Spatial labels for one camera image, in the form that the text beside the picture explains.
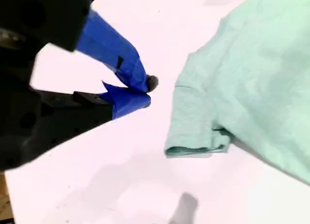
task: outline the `wooden floor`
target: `wooden floor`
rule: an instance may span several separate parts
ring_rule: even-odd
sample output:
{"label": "wooden floor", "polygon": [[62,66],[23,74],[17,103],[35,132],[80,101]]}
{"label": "wooden floor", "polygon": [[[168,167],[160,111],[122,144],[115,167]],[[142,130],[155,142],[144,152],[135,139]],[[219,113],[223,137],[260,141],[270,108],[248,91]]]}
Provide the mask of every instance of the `wooden floor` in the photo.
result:
{"label": "wooden floor", "polygon": [[5,176],[0,173],[0,221],[13,218]]}

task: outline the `white table surface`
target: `white table surface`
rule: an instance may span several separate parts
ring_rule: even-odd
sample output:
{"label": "white table surface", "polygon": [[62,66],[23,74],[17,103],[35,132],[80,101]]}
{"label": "white table surface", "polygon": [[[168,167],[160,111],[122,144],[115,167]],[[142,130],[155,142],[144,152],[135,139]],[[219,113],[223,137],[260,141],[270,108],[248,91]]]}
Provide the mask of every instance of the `white table surface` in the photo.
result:
{"label": "white table surface", "polygon": [[[93,8],[135,45],[160,86],[150,108],[7,172],[16,223],[310,223],[310,188],[236,146],[211,158],[168,160],[163,154],[173,86],[188,53],[242,1],[96,0]],[[99,93],[101,80],[121,85],[101,63],[49,45],[38,56],[31,84]]]}

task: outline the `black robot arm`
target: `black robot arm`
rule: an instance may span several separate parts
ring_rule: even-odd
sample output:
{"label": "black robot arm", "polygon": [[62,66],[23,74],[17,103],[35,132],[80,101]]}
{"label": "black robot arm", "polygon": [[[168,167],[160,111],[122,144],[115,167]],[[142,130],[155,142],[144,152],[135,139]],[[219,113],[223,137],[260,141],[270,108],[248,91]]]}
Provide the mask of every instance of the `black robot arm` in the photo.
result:
{"label": "black robot arm", "polygon": [[96,94],[34,90],[37,53],[53,43],[74,51],[93,0],[0,0],[0,171],[112,120]]}

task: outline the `folded cloth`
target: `folded cloth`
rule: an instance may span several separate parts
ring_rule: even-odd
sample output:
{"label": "folded cloth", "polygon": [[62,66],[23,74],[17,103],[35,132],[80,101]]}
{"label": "folded cloth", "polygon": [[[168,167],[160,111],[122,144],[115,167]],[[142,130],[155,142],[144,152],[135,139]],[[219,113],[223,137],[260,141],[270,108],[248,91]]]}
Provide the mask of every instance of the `folded cloth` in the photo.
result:
{"label": "folded cloth", "polygon": [[247,0],[188,56],[166,155],[226,152],[231,136],[310,184],[310,0]]}

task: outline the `blue tape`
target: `blue tape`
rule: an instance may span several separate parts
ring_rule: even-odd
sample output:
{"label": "blue tape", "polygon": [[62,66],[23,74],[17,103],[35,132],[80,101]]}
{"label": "blue tape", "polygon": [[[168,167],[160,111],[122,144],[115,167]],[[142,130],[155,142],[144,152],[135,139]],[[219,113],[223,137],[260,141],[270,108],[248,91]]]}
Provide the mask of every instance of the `blue tape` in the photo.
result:
{"label": "blue tape", "polygon": [[129,88],[149,90],[137,50],[95,11],[89,13],[77,50],[104,63]]}
{"label": "blue tape", "polygon": [[151,97],[144,92],[121,88],[103,82],[107,92],[99,96],[113,104],[113,120],[145,108],[151,103]]}

